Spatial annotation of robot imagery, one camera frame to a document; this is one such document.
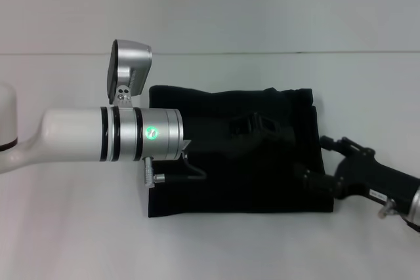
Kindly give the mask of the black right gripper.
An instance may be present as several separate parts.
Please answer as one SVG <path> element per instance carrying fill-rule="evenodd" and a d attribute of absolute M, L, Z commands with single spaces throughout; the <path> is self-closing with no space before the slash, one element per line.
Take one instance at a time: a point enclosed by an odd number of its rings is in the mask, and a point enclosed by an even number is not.
<path fill-rule="evenodd" d="M 373 190 L 396 202 L 409 202 L 419 187 L 418 178 L 378 163 L 373 149 L 363 147 L 347 137 L 334 140 L 322 136 L 320 145 L 321 148 L 335 151 L 346 158 L 339 163 L 334 176 L 295 164 L 295 177 L 306 190 L 336 196 L 338 199 L 351 195 L 371 198 L 369 192 Z"/>

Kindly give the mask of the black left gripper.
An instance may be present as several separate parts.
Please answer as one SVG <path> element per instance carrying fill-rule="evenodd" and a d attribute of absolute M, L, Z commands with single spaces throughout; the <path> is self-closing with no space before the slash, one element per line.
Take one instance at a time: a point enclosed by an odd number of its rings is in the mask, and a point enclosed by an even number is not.
<path fill-rule="evenodd" d="M 274 141 L 295 145 L 292 126 L 260 115 L 247 113 L 241 117 L 183 117 L 184 150 L 188 153 L 217 153 L 227 159 L 240 157 L 235 138 L 259 137 L 260 133 Z"/>

